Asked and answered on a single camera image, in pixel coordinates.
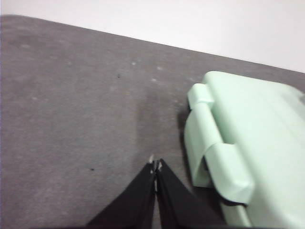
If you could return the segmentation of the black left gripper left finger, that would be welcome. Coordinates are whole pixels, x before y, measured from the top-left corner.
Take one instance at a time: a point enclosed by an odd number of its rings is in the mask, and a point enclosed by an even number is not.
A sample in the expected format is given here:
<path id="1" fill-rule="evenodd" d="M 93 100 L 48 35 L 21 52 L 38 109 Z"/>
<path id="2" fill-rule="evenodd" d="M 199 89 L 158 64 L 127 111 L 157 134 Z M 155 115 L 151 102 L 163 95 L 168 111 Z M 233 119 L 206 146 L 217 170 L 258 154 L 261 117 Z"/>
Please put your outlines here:
<path id="1" fill-rule="evenodd" d="M 151 227 L 155 203 L 155 166 L 153 156 L 141 171 L 87 227 Z"/>

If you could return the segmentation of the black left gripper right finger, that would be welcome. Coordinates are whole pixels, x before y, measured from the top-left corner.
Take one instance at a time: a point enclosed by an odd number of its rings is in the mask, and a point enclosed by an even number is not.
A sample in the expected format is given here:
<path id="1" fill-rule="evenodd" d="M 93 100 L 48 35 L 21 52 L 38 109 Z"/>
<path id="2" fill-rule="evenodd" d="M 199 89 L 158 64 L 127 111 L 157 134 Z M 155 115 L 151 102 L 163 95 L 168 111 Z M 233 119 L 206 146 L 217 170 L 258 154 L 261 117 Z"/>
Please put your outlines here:
<path id="1" fill-rule="evenodd" d="M 204 188 L 194 195 L 163 159 L 157 163 L 156 185 L 163 227 L 226 226 L 217 194 Z"/>

